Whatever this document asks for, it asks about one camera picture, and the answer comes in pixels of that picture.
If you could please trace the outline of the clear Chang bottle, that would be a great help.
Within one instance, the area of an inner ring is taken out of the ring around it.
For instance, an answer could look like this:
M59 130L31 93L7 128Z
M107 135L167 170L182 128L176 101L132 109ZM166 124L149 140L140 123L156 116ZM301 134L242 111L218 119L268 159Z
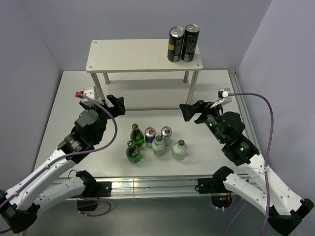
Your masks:
M181 161L185 158L187 145L184 140L179 140L173 145L172 156L175 160Z
M163 155L165 155L166 142L162 138L161 135L157 135L154 138L154 140L152 142L152 148L153 148L154 154L156 156L163 156Z

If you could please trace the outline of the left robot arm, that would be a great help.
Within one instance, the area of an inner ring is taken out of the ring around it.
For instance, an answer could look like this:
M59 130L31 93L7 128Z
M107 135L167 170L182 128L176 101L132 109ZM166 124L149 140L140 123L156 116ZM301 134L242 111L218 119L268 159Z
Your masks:
M124 98L113 95L97 100L84 92L77 94L83 111L74 122L71 132L58 145L49 158L24 180L0 192L0 214L9 229L21 233L29 228L39 215L70 197L91 196L97 192L97 183L87 171L53 188L61 174L80 163L90 153L109 147L118 133L115 120L126 113Z

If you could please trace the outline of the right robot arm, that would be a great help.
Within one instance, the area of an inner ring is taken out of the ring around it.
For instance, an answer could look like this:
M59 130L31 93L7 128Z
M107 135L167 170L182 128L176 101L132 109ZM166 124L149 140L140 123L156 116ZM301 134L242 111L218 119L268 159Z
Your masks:
M224 112L221 105L197 101L193 105L180 104L185 121L199 113L194 121L204 123L223 145L224 155L256 182L257 187L246 182L230 168L223 166L213 174L217 191L229 190L259 209L270 226L283 236L290 235L303 218L314 208L310 199L303 199L292 191L281 178L266 167L258 148L243 135L245 125L238 113Z

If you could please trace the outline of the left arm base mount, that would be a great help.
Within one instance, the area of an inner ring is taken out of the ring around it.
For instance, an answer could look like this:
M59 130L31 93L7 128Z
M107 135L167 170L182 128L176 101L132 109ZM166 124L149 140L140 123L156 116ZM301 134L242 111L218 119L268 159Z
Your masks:
M106 182L97 182L96 186L93 187L92 190L86 190L84 193L80 195L83 198L91 198L91 200L77 200L77 210L78 211L95 211L98 207L99 203L96 199L100 199L103 197L110 197L112 190L112 183L110 181Z

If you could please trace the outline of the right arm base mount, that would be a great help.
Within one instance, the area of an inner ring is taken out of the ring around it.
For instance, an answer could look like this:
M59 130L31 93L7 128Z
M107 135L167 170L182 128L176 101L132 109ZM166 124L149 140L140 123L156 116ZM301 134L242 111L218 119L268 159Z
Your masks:
M213 177L199 178L194 189L199 194L209 194L210 202L215 210L220 209L224 211L232 205L231 192Z

